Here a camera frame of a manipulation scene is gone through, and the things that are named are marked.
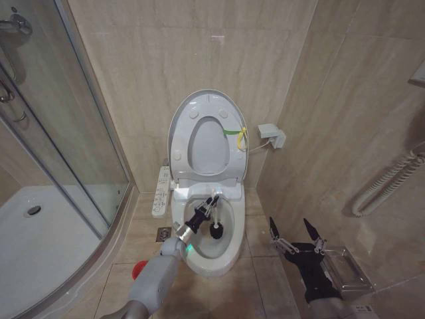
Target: power cord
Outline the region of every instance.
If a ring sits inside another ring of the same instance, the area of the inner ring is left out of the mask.
[[[267,141],[267,143],[265,143],[265,144],[263,144],[263,145],[260,145],[260,146],[258,146],[257,148],[253,148],[252,150],[248,150],[248,153],[249,153],[249,152],[253,152],[253,151],[255,151],[255,150],[258,150],[258,149],[260,149],[260,148],[263,148],[264,146],[266,146],[266,145],[268,145],[268,144],[270,144],[270,139]]]

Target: toilet lid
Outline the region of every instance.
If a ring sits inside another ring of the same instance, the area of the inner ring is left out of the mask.
[[[174,114],[168,136],[171,177],[187,181],[241,182],[246,173],[248,154],[237,145],[246,127],[236,104],[216,90],[201,90],[188,96]]]

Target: tiled floor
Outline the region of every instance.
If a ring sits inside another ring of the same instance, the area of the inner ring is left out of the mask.
[[[109,271],[63,319],[93,319],[127,301],[135,262],[156,255],[158,227],[171,226],[171,214],[153,219],[153,194],[139,197],[126,240]],[[254,189],[246,190],[246,236],[239,260],[222,277],[204,278],[181,262],[179,274],[154,319],[299,318],[281,260],[270,247],[268,223]]]

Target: toilet brush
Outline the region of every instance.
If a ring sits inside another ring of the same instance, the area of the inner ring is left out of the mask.
[[[210,234],[214,239],[220,239],[223,236],[223,225],[217,221],[217,207],[214,207],[214,223],[210,225]]]

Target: wall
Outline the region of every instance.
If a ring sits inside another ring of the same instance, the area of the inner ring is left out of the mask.
[[[8,56],[2,60],[19,92],[83,184],[124,183],[126,177],[54,1],[0,3],[5,14],[12,13],[12,6],[33,28],[30,36],[2,32],[0,38],[0,54]],[[66,179],[63,167],[56,171],[63,171],[61,180]]]
[[[0,122],[0,206],[24,186],[48,184],[48,177]]]
[[[70,0],[140,191],[155,191],[174,111],[190,93],[228,94],[248,122],[276,123],[316,0]],[[254,187],[266,156],[250,155]]]
[[[425,90],[407,83],[425,59],[424,29],[421,0],[319,0],[278,119],[287,143],[269,152],[257,186],[289,240],[307,240],[307,217],[330,245],[349,248],[381,318],[425,314],[425,169],[373,215],[349,208],[425,140]]]

